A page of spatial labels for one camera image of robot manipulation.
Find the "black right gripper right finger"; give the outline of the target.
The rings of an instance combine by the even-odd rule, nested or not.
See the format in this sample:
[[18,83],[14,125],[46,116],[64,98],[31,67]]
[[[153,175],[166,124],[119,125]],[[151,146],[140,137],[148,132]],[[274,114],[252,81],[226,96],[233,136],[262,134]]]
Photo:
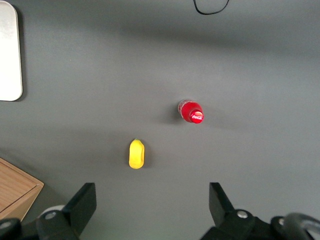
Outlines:
[[250,212],[233,207],[231,201],[218,182],[209,184],[209,211],[214,226],[202,240],[269,240],[271,229]]

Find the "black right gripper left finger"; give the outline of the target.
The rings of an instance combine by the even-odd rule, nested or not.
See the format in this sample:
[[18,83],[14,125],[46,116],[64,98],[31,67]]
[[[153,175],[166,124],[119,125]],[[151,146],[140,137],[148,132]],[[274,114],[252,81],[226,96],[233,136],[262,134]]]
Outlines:
[[45,210],[35,221],[40,240],[78,240],[97,208],[96,185],[85,183],[61,209]]

